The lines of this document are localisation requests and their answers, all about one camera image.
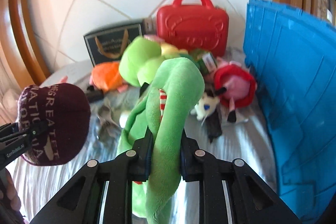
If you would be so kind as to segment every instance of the striped fabric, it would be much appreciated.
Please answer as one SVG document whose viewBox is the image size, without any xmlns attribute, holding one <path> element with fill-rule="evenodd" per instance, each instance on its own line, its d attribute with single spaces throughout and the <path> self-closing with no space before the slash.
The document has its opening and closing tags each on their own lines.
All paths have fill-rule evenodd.
<svg viewBox="0 0 336 224">
<path fill-rule="evenodd" d="M 161 122 L 163 111 L 165 110 L 165 106 L 166 106 L 167 94 L 161 89 L 159 89 L 159 91 L 160 91 L 160 112 L 161 112 L 160 122 Z"/>
</svg>

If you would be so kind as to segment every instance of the black box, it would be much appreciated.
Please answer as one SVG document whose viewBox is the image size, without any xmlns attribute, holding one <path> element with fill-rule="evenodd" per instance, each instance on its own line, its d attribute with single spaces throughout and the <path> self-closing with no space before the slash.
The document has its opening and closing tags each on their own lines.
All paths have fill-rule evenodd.
<svg viewBox="0 0 336 224">
<path fill-rule="evenodd" d="M 155 33 L 152 18 L 128 20 L 84 35 L 93 66 L 120 60 L 126 47 L 139 35 Z"/>
</svg>

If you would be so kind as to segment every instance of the pink pig plush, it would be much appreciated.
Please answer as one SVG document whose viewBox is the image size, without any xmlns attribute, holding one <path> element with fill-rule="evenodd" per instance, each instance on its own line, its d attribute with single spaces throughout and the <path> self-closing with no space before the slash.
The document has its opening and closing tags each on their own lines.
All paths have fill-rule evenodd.
<svg viewBox="0 0 336 224">
<path fill-rule="evenodd" d="M 228 122 L 236 122 L 236 108 L 245 107 L 252 103 L 256 90 L 254 77 L 241 68 L 238 62 L 226 62 L 217 58 L 218 68 L 206 81 L 213 81 L 215 95 L 220 98 L 222 105 L 229 108 Z"/>
</svg>

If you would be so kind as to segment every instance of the orange plush toy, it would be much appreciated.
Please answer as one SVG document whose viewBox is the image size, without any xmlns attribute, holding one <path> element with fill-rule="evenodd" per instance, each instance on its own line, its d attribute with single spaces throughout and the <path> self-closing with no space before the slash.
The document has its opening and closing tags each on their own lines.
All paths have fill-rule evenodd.
<svg viewBox="0 0 336 224">
<path fill-rule="evenodd" d="M 93 84 L 104 93 L 110 90 L 123 92 L 128 85 L 124 84 L 123 78 L 119 73 L 119 62 L 105 62 L 96 65 L 91 73 Z"/>
</svg>

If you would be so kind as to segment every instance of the green stuffed animal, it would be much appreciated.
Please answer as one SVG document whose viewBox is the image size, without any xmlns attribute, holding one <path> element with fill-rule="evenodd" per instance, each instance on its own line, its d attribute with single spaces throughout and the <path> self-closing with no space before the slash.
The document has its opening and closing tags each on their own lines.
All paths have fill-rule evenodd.
<svg viewBox="0 0 336 224">
<path fill-rule="evenodd" d="M 149 224 L 166 224 L 171 197 L 181 180 L 180 145 L 184 123 L 204 92 L 204 80 L 187 58 L 164 61 L 146 95 L 131 111 L 118 143 L 117 154 L 132 148 L 147 127 L 153 133 L 151 174 L 142 184 L 133 183 L 132 209 Z"/>
<path fill-rule="evenodd" d="M 185 57 L 194 62 L 191 56 L 185 53 L 171 53 L 161 55 L 159 43 L 136 37 L 126 48 L 119 64 L 122 78 L 133 86 L 141 87 L 144 83 L 150 84 L 163 61 Z"/>
</svg>

